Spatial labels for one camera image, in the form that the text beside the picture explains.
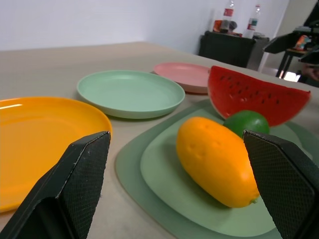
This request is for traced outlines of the green label clear bottle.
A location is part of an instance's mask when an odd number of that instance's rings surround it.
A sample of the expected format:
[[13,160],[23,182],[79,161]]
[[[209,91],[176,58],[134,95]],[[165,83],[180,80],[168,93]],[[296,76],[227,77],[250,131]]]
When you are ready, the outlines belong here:
[[254,11],[248,20],[247,28],[243,33],[244,38],[249,38],[249,39],[253,38],[258,21],[259,21],[260,9],[261,9],[260,4],[256,4]]

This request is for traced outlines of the black cabinet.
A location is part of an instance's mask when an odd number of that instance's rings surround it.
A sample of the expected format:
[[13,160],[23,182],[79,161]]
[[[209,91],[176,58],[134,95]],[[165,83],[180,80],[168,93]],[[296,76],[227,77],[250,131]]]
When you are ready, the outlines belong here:
[[255,44],[255,39],[206,31],[200,38],[198,55],[246,68]]

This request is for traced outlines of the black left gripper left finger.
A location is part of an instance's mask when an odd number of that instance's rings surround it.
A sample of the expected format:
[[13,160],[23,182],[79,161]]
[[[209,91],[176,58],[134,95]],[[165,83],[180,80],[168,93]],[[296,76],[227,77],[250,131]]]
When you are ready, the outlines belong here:
[[33,186],[0,239],[86,239],[106,169],[111,134],[102,131],[71,143]]

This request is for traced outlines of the orange drink can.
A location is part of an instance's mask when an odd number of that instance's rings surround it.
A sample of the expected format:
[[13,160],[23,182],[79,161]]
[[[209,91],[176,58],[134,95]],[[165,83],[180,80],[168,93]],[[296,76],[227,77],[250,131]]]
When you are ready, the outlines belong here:
[[298,51],[304,51],[306,45],[311,42],[311,38],[307,35],[302,35],[296,42],[294,49]]

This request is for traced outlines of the grey cabinet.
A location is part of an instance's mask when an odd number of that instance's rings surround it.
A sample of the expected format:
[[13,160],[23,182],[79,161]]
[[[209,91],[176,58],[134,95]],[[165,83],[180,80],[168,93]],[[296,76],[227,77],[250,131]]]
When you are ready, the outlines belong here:
[[250,58],[247,63],[247,69],[258,71],[263,55],[264,47],[269,43],[270,39],[268,37],[264,38],[254,38],[256,41],[252,49]]

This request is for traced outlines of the green square tray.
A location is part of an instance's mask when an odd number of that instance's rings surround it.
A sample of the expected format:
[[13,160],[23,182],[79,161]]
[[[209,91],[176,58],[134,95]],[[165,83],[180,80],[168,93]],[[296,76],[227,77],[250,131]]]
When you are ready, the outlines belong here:
[[143,132],[118,153],[116,173],[128,194],[177,239],[282,239],[262,199],[231,209],[199,187],[175,150],[178,128],[190,117],[222,123],[209,100]]

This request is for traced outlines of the orange round plate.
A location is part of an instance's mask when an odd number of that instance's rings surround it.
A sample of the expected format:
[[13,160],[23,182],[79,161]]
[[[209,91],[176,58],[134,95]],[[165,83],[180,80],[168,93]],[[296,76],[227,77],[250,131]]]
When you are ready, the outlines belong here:
[[99,109],[77,100],[24,97],[0,100],[0,214],[15,210],[66,148],[112,131]]

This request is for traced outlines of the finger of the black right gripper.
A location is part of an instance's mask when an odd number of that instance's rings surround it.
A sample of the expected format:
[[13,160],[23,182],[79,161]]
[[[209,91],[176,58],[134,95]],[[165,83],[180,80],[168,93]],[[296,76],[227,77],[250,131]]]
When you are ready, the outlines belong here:
[[300,38],[300,34],[292,32],[272,39],[264,48],[267,53],[280,53],[289,48],[293,48]]
[[305,53],[301,58],[300,62],[303,63],[319,63],[319,45],[316,45],[312,50]]

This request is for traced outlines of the black leg side table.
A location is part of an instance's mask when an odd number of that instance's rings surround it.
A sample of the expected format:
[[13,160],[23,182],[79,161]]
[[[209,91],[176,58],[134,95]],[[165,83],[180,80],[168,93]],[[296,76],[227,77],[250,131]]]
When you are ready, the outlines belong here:
[[301,58],[306,53],[307,51],[304,51],[304,50],[287,49],[278,67],[276,77],[283,79],[286,76],[286,73],[288,72],[292,59],[294,57]]

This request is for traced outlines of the red watermelon slice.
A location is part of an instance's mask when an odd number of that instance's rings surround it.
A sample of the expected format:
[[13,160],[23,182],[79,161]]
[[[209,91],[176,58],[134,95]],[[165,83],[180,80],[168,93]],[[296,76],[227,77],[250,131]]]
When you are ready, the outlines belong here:
[[278,126],[295,117],[310,101],[311,92],[265,82],[254,77],[212,66],[208,95],[215,110],[224,118],[247,110]]

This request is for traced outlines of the green lime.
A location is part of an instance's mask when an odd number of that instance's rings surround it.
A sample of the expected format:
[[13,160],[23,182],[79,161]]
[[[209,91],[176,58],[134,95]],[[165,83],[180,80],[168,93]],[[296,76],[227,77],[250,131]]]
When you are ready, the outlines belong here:
[[254,111],[240,111],[228,117],[223,126],[242,138],[245,130],[269,133],[270,127],[266,118]]

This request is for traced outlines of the red label cola bottle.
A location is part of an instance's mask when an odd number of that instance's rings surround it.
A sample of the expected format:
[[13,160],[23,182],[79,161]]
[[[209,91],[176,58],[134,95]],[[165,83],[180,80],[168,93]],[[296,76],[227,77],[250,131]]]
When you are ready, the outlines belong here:
[[220,26],[221,33],[230,33],[237,28],[237,23],[232,20],[234,13],[234,0],[228,0],[228,3],[224,9],[223,19]]

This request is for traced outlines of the orange mango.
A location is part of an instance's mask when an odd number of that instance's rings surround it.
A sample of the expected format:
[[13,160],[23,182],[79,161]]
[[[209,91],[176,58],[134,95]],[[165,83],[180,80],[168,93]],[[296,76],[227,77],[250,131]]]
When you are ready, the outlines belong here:
[[225,206],[243,208],[260,196],[243,140],[223,125],[187,119],[178,129],[176,152],[189,176]]

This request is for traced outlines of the pink round plate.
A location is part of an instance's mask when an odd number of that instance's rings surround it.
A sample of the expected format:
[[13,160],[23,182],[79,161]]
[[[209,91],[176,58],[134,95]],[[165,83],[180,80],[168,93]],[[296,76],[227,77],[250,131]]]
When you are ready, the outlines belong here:
[[207,95],[210,68],[181,62],[165,62],[154,66],[153,72],[178,83],[185,92]]

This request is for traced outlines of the green round plate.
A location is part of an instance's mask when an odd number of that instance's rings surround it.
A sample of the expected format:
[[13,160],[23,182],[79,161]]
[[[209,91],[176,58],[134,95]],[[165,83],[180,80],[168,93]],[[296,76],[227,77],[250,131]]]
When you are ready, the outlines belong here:
[[184,100],[177,83],[159,75],[111,70],[85,76],[79,96],[105,114],[124,119],[152,119],[172,113]]

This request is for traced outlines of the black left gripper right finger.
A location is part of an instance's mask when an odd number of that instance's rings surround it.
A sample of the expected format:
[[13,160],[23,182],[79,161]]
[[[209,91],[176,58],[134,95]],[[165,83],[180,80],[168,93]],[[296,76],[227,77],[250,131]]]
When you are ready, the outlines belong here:
[[282,239],[319,239],[319,166],[296,144],[245,130],[260,195]]

